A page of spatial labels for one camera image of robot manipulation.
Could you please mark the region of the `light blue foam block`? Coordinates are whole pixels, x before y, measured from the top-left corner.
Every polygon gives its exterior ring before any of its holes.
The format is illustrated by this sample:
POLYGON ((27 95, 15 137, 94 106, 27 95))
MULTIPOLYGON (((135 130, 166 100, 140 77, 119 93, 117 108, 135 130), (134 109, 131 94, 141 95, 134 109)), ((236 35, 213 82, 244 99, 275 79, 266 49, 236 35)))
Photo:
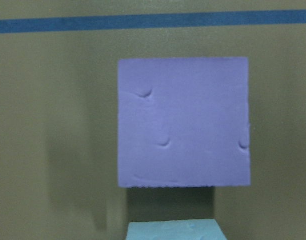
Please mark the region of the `light blue foam block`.
POLYGON ((126 240, 225 240, 214 219, 131 222, 126 240))

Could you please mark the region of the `purple foam block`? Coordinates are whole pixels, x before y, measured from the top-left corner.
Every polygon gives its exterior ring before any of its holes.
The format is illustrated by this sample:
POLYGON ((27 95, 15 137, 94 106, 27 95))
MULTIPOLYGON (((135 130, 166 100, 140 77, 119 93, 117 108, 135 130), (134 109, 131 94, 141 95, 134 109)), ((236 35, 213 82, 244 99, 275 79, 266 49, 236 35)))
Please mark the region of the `purple foam block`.
POLYGON ((121 188, 249 186, 246 57, 118 62, 121 188))

